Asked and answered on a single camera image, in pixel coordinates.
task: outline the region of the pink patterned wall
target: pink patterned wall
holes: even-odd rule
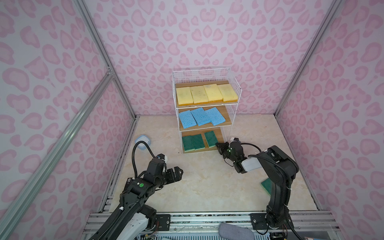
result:
[[[346,240],[384,237],[383,12],[346,1],[278,117]]]
[[[130,124],[111,82],[10,239],[79,237],[100,204]]]
[[[174,114],[173,70],[227,66],[273,113],[331,0],[86,0],[136,114]]]
[[[106,73],[71,0],[0,3],[0,218]]]

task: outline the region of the cable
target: cable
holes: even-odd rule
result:
[[[251,146],[257,148],[259,150],[259,152],[262,152],[262,150],[258,146],[254,145],[252,143],[242,142],[242,143],[240,143],[240,145],[251,145]]]
[[[135,144],[135,146],[133,146],[133,150],[132,150],[132,166],[133,166],[133,171],[135,172],[135,178],[137,178],[137,169],[136,169],[136,164],[135,164],[135,150],[136,150],[137,146],[140,143],[143,143],[147,147],[149,153],[152,155],[152,158],[155,158],[155,155],[153,155],[153,153],[152,153],[151,149],[149,148],[148,144],[146,142],[144,142],[144,141],[138,141]]]
[[[120,194],[120,204],[118,206],[119,211],[117,212],[116,216],[113,218],[112,222],[108,225],[108,227],[105,229],[105,231],[97,238],[97,240],[103,238],[111,229],[111,227],[116,223],[116,221],[121,216],[123,210],[124,210],[124,195]]]
[[[150,233],[150,234],[146,234],[146,235],[145,235],[146,237],[149,237],[150,235],[152,235],[154,232],[157,231],[157,229],[158,229],[158,227],[159,227],[159,222],[155,222],[155,226],[156,226],[155,230],[154,230],[152,233]]]
[[[284,227],[285,227],[285,231],[286,231],[285,238],[288,239],[288,228],[285,224],[284,224]]]
[[[289,176],[289,174],[287,173],[287,171],[281,167],[280,165],[278,165],[276,162],[266,158],[266,157],[262,157],[262,156],[259,156],[259,155],[248,155],[248,157],[257,157],[259,159],[263,159],[267,162],[270,162],[272,163],[273,165],[275,165],[277,168],[279,168],[284,174],[285,176],[287,177],[287,180],[288,180],[288,184],[287,184],[287,198],[285,200],[285,207],[284,207],[284,214],[285,214],[285,221],[288,223],[288,226],[291,228],[291,231],[293,232],[293,234],[299,239],[299,240],[303,240],[303,238],[301,238],[299,236],[299,234],[295,231],[295,228],[293,227],[292,223],[290,222],[290,219],[289,219],[289,214],[288,214],[288,202],[289,202],[289,196],[291,195],[291,185],[292,185],[292,179],[291,177]]]
[[[267,227],[266,231],[263,232],[263,233],[259,232],[257,229],[256,229],[256,232],[257,232],[258,234],[260,234],[260,235],[265,235],[265,234],[268,232],[268,229],[269,229],[269,226]]]
[[[302,237],[299,236],[299,234],[295,231],[295,227],[292,225],[292,223],[289,221],[289,214],[288,214],[288,208],[284,208],[284,213],[285,213],[285,220],[288,223],[288,226],[291,228],[291,231],[293,234],[297,237],[299,240],[304,240]]]
[[[227,163],[227,161],[225,160],[225,158],[224,158],[224,162],[225,162],[226,164],[228,164],[229,166],[231,166],[231,167],[234,166],[234,165],[231,165],[231,164]]]

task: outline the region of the metal base plate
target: metal base plate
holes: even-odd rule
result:
[[[266,223],[265,215],[266,213],[249,215],[251,217],[253,230],[267,230],[269,228]],[[287,227],[287,229],[291,229],[286,222],[285,222],[285,226]]]
[[[156,221],[159,222],[158,231],[169,231],[170,214],[157,214]]]

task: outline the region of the white wire shelf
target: white wire shelf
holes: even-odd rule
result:
[[[195,107],[209,107],[209,106],[221,106],[221,105],[237,105],[237,102],[212,102],[205,104],[191,104],[191,105],[179,105],[176,96],[176,88],[202,86],[206,84],[231,84],[234,89],[238,100],[240,99],[242,89],[237,82],[233,73],[229,68],[215,68],[206,70],[186,70],[186,71],[174,71],[173,72],[173,96],[175,101],[175,108],[195,108]]]
[[[195,153],[195,152],[205,152],[216,150],[215,147],[209,148],[207,143],[205,143],[206,148],[185,152],[182,142],[182,137],[188,135],[197,135],[202,134],[203,140],[204,133],[209,131],[214,131],[218,142],[226,142],[230,135],[230,130],[232,129],[233,122],[236,116],[237,106],[240,100],[240,96],[242,93],[242,89],[237,82],[235,75],[229,70],[229,68],[214,68],[214,69],[205,69],[205,70],[185,70],[185,71],[174,71],[172,74],[172,85],[173,85],[173,99],[175,102],[176,115],[177,115],[177,123],[179,126],[179,134],[180,134],[180,145],[183,154]],[[176,96],[176,88],[182,87],[191,87],[191,86],[202,86],[206,84],[231,84],[234,89],[238,99],[237,102],[213,102],[213,103],[205,103],[205,104],[192,104],[180,106],[177,101]],[[225,122],[213,126],[212,123],[204,124],[202,126],[193,126],[184,129],[181,121],[179,119],[179,113],[187,110],[193,110],[203,107],[204,110],[216,107],[221,115],[225,118]],[[225,131],[224,127],[230,127],[229,131]]]

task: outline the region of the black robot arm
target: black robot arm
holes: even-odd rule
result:
[[[247,143],[241,143],[238,138],[235,138],[230,144],[228,142],[217,143],[216,147],[224,159],[230,159],[233,162],[238,173],[247,172],[242,164],[245,160],[249,161],[252,157],[257,158],[274,183],[272,184],[271,199],[266,208],[266,218],[270,228],[278,228],[283,225],[285,218],[289,218],[287,206],[291,195],[291,184],[299,167],[277,146],[272,146],[256,155],[248,155],[249,158],[247,158],[242,147],[244,144]]]
[[[291,195],[291,184],[299,171],[297,163],[277,146],[272,146],[256,157],[268,177],[274,183],[271,188],[271,199],[266,207],[267,223],[271,228],[282,226],[286,219],[286,207]]]
[[[153,158],[146,171],[126,185],[120,194],[120,204],[101,228],[90,238],[92,240],[115,240],[137,212],[143,213],[149,220],[149,227],[154,226],[156,210],[145,205],[147,199],[157,187],[180,181],[183,170],[179,167],[164,172],[166,163],[160,157]]]

